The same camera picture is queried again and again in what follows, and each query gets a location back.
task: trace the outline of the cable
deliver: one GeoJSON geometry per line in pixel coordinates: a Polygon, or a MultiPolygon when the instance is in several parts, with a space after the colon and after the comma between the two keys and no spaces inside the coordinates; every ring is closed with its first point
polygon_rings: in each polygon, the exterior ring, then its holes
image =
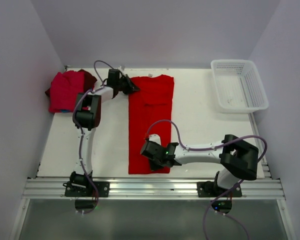
{"type": "Polygon", "coordinates": [[[81,131],[81,138],[80,138],[80,143],[79,143],[79,160],[80,160],[80,164],[81,164],[82,170],[84,172],[84,175],[88,179],[88,181],[91,184],[91,186],[93,187],[93,191],[94,191],[94,194],[95,194],[95,198],[94,198],[95,199],[95,205],[94,205],[94,207],[92,209],[88,210],[88,211],[82,211],[83,214],[91,213],[96,208],[96,206],[98,205],[98,202],[99,202],[99,192],[98,192],[98,189],[97,189],[96,185],[94,184],[94,182],[90,179],[90,177],[89,177],[89,175],[88,175],[88,173],[86,171],[86,168],[84,166],[84,162],[83,162],[81,150],[82,150],[82,143],[83,143],[83,140],[84,140],[85,133],[84,133],[84,130],[83,130],[82,126],[80,125],[80,123],[76,120],[76,113],[78,111],[79,105],[82,103],[82,101],[85,99],[85,97],[89,93],[96,93],[96,92],[98,92],[99,90],[101,90],[103,88],[104,88],[104,86],[98,88],[95,91],[93,91],[91,88],[88,89],[88,91],[86,91],[83,94],[83,96],[80,98],[80,100],[78,101],[78,103],[74,107],[73,114],[72,114],[72,121],[79,127],[79,129],[81,131]]]}
{"type": "MultiPolygon", "coordinates": [[[[205,211],[204,211],[204,214],[203,214],[203,221],[202,221],[202,225],[203,225],[203,233],[204,233],[204,236],[205,236],[205,239],[206,240],[210,240],[210,238],[208,237],[208,234],[207,234],[207,226],[206,226],[206,219],[207,219],[207,214],[208,214],[208,211],[210,209],[210,207],[212,206],[212,204],[214,204],[219,198],[231,193],[234,189],[236,189],[237,187],[240,186],[240,184],[243,182],[243,180],[240,180],[239,182],[237,182],[236,184],[233,185],[233,187],[229,188],[227,191],[225,191],[224,193],[220,194],[219,196],[217,196],[215,199],[213,199],[209,205],[206,207],[205,211]]],[[[236,218],[234,218],[233,216],[230,216],[230,215],[225,215],[226,217],[236,221],[242,228],[243,230],[245,231],[246,233],[246,236],[247,236],[247,239],[250,240],[250,235],[248,233],[248,230],[246,229],[246,227],[236,218]]]]}
{"type": "Polygon", "coordinates": [[[178,126],[171,120],[169,119],[162,119],[162,120],[158,120],[156,122],[154,122],[149,128],[148,128],[148,131],[146,132],[146,135],[148,136],[149,135],[149,132],[150,130],[156,125],[156,124],[159,124],[159,123],[162,123],[162,122],[168,122],[170,124],[172,124],[176,130],[176,134],[178,136],[178,141],[179,141],[179,144],[182,148],[184,149],[187,149],[189,151],[211,151],[211,150],[214,150],[214,149],[219,149],[219,148],[223,148],[225,146],[228,146],[228,145],[231,145],[231,144],[234,144],[236,142],[239,142],[241,140],[244,140],[244,139],[250,139],[250,138],[254,138],[254,139],[260,139],[261,141],[263,141],[264,143],[264,148],[263,148],[263,152],[262,154],[260,155],[260,157],[258,158],[258,162],[265,156],[266,154],[266,151],[268,149],[268,143],[267,141],[261,137],[261,136],[258,136],[258,135],[247,135],[247,136],[242,136],[242,137],[239,137],[237,139],[234,139],[232,141],[228,141],[226,143],[223,143],[221,145],[218,145],[218,146],[215,146],[214,148],[212,147],[205,147],[205,148],[193,148],[193,147],[186,147],[182,141],[181,141],[181,136],[180,136],[180,132],[179,132],[179,129],[178,129],[178,126]]]}
{"type": "MultiPolygon", "coordinates": [[[[149,133],[150,133],[150,130],[158,123],[162,123],[162,122],[168,122],[170,124],[172,124],[176,130],[176,134],[177,134],[177,137],[178,137],[178,141],[179,141],[179,144],[182,148],[184,149],[187,149],[189,151],[211,151],[213,150],[212,147],[206,147],[206,148],[192,148],[192,147],[186,147],[182,141],[181,141],[181,136],[180,136],[180,131],[179,131],[179,128],[178,126],[171,120],[169,119],[162,119],[162,120],[158,120],[156,122],[154,122],[147,130],[146,132],[146,136],[149,136],[149,133]]],[[[234,144],[236,142],[239,142],[241,140],[244,140],[244,139],[249,139],[249,138],[256,138],[256,139],[260,139],[263,141],[264,143],[264,148],[263,148],[263,152],[262,154],[259,156],[258,158],[258,162],[265,156],[266,154],[266,151],[268,149],[268,143],[267,141],[261,137],[261,136],[257,136],[257,135],[247,135],[247,136],[242,136],[242,137],[239,137],[239,138],[236,138],[232,141],[229,141],[229,142],[226,142],[226,143],[223,143],[221,145],[218,145],[218,146],[215,146],[214,149],[219,149],[219,148],[223,148],[225,146],[228,146],[228,145],[231,145],[231,144],[234,144]]],[[[207,214],[208,214],[208,210],[210,209],[210,207],[212,206],[212,204],[214,204],[219,198],[231,193],[234,189],[236,189],[237,187],[239,187],[239,185],[243,182],[244,180],[240,180],[239,182],[237,182],[236,184],[233,185],[233,187],[229,188],[228,190],[226,190],[224,193],[220,194],[219,196],[217,196],[214,200],[212,200],[210,202],[210,204],[207,206],[207,208],[205,209],[204,211],[204,214],[203,214],[203,221],[202,221],[202,224],[203,224],[203,233],[204,233],[204,236],[206,238],[206,240],[210,240],[210,238],[208,237],[208,234],[207,234],[207,228],[206,228],[206,219],[207,219],[207,214]]],[[[230,216],[230,215],[226,215],[228,218],[236,221],[242,228],[243,230],[245,231],[246,235],[247,235],[247,239],[250,240],[250,235],[247,231],[247,229],[245,228],[245,226],[239,221],[237,220],[236,218],[234,218],[233,216],[230,216]]]]}
{"type": "Polygon", "coordinates": [[[103,63],[105,65],[107,65],[109,68],[111,69],[115,69],[113,66],[111,66],[109,63],[105,62],[105,61],[102,61],[102,60],[96,60],[94,63],[93,63],[93,68],[94,68],[94,71],[96,73],[96,75],[98,76],[98,78],[101,80],[101,86],[104,86],[105,85],[105,81],[102,79],[102,77],[100,76],[100,74],[98,73],[97,71],[97,67],[96,67],[96,64],[97,63],[103,63]]]}

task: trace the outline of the red clothing pile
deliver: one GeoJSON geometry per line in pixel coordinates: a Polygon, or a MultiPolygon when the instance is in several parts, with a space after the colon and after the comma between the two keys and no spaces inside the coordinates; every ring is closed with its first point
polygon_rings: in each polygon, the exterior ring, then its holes
{"type": "Polygon", "coordinates": [[[51,82],[51,87],[45,91],[45,94],[50,97],[49,112],[73,112],[77,95],[93,89],[96,81],[94,76],[83,69],[58,72],[51,82]]]}

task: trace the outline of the white wall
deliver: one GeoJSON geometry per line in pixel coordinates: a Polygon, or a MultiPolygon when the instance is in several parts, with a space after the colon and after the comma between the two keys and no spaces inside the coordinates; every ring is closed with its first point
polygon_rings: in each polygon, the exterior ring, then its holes
{"type": "Polygon", "coordinates": [[[209,68],[247,59],[280,0],[32,0],[65,65],[209,68]]]}
{"type": "Polygon", "coordinates": [[[259,70],[269,109],[256,114],[269,143],[272,176],[281,178],[300,239],[300,0],[282,0],[251,57],[259,70]]]}
{"type": "Polygon", "coordinates": [[[0,240],[38,168],[51,115],[44,94],[62,69],[29,0],[0,0],[0,240]]]}

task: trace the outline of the glass panel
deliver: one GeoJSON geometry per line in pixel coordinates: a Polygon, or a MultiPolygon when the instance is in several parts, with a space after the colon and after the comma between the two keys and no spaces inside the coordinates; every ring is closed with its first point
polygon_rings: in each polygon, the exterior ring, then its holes
{"type": "MultiPolygon", "coordinates": [[[[21,240],[196,240],[205,239],[203,213],[207,200],[110,200],[85,216],[76,213],[74,201],[30,201],[21,240]]],[[[234,201],[230,214],[240,220],[253,240],[287,240],[277,201],[234,201]]],[[[233,220],[208,213],[211,240],[245,240],[233,220]]]]}

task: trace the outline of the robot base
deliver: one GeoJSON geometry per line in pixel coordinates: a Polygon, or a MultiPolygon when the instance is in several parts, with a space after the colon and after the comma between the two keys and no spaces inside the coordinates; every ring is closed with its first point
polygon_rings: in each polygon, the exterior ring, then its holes
{"type": "MultiPolygon", "coordinates": [[[[218,174],[219,172],[217,172],[214,181],[199,181],[196,183],[196,190],[199,198],[216,198],[227,191],[227,189],[221,188],[217,185],[218,174]]],[[[240,186],[232,191],[232,197],[242,197],[240,186]]]]}

